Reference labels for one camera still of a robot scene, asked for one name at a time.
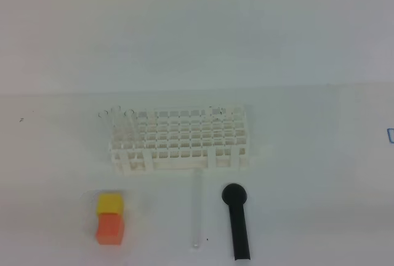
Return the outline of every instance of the white backdrop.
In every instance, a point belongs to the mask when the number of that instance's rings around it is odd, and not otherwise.
[[[392,265],[392,89],[370,84],[0,98],[2,264]],[[203,242],[192,251],[189,175],[116,176],[97,111],[204,101],[246,104],[251,164],[242,173],[205,175]],[[248,263],[232,258],[220,197],[229,182],[241,183],[249,195]],[[126,195],[120,248],[94,240],[94,196],[106,189]]]
[[[392,0],[0,0],[0,94],[394,81]]]

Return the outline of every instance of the yellow block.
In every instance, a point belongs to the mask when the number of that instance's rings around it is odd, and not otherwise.
[[[97,215],[123,215],[123,197],[120,193],[103,193],[99,196],[96,208]]]

